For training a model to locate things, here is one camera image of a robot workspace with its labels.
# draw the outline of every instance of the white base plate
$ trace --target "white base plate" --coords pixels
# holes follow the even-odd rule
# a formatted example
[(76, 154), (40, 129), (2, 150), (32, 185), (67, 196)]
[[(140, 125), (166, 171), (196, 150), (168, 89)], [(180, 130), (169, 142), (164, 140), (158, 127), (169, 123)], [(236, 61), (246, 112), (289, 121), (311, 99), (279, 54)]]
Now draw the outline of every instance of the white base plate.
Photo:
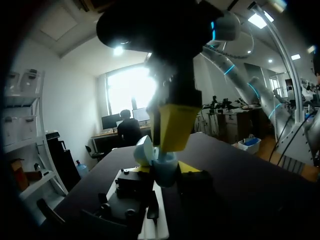
[[(126, 170), (132, 171), (135, 168), (127, 168)], [(121, 174), (121, 170), (115, 176), (117, 179)], [(117, 184), (113, 181), (108, 193), (106, 194), (106, 198), (109, 200), (116, 192)], [(158, 186), (156, 182), (153, 183), (153, 190), (155, 191), (156, 199), (158, 200), (159, 205), (159, 218), (157, 219), (157, 227), (154, 224), (152, 219), (147, 219), (147, 211), (145, 211), (145, 216), (143, 220), (143, 225), (141, 229), (141, 233), (138, 235), (138, 240), (160, 240), (167, 239), (169, 237), (169, 230), (167, 225), (164, 201), (162, 198), (161, 187)]]

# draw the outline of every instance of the computer monitor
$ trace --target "computer monitor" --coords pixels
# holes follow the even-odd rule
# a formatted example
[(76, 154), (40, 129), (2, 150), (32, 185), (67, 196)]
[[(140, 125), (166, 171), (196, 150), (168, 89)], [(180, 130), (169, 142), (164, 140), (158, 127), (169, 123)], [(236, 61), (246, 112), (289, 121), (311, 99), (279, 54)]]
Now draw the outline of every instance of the computer monitor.
[(139, 108), (132, 110), (133, 118), (137, 119), (138, 122), (150, 120), (149, 114), (146, 111), (146, 108)]
[(116, 127), (119, 127), (119, 124), (122, 123), (122, 122), (123, 122), (123, 120), (117, 121), (117, 122), (116, 122)]
[(110, 116), (103, 116), (101, 120), (103, 129), (112, 129), (117, 127), (117, 122), (120, 121), (120, 114), (118, 113)]

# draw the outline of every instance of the ceiling light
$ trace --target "ceiling light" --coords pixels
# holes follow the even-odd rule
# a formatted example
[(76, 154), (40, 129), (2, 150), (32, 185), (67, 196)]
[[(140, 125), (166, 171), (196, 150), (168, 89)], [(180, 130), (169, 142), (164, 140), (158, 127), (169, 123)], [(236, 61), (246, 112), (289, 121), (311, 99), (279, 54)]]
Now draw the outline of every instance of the ceiling light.
[[(269, 19), (270, 22), (273, 22), (274, 19), (266, 12), (264, 11), (264, 15)], [(254, 25), (256, 25), (258, 28), (263, 29), (265, 26), (267, 26), (265, 20), (263, 20), (262, 17), (260, 17), (258, 14), (253, 14), (248, 21)]]
[(316, 50), (316, 46), (315, 46), (315, 45), (312, 45), (311, 47), (309, 47), (309, 48), (307, 49), (307, 51), (308, 51), (309, 54), (312, 53), (314, 50)]
[(115, 56), (119, 56), (124, 52), (124, 49), (122, 48), (122, 46), (117, 46), (114, 50), (113, 50), (113, 55)]
[(293, 56), (291, 56), (291, 59), (292, 60), (300, 59), (300, 55), (299, 54), (293, 55)]

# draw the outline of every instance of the wooden floor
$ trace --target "wooden floor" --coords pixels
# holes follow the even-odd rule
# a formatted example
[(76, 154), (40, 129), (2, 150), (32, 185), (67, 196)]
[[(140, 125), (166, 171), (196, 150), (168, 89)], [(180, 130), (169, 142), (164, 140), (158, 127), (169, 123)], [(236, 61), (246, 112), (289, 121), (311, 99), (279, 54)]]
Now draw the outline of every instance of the wooden floor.
[[(273, 136), (267, 136), (266, 138), (261, 140), (259, 151), (256, 153), (256, 155), (268, 161), (275, 144), (276, 144), (275, 138)], [(276, 165), (280, 157), (281, 157), (281, 154), (274, 152), (270, 162)], [(315, 182), (317, 180), (318, 173), (319, 173), (319, 168), (305, 165), (302, 170), (301, 176), (303, 176), (305, 179), (311, 182)]]

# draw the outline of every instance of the water bottle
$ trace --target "water bottle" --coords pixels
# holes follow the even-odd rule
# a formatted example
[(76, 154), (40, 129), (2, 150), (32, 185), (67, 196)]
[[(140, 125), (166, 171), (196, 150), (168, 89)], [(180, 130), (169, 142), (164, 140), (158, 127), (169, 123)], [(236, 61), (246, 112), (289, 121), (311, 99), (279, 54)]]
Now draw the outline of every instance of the water bottle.
[(79, 160), (76, 161), (76, 169), (78, 170), (78, 173), (80, 177), (83, 179), (85, 175), (89, 173), (89, 170), (85, 164), (81, 164)]

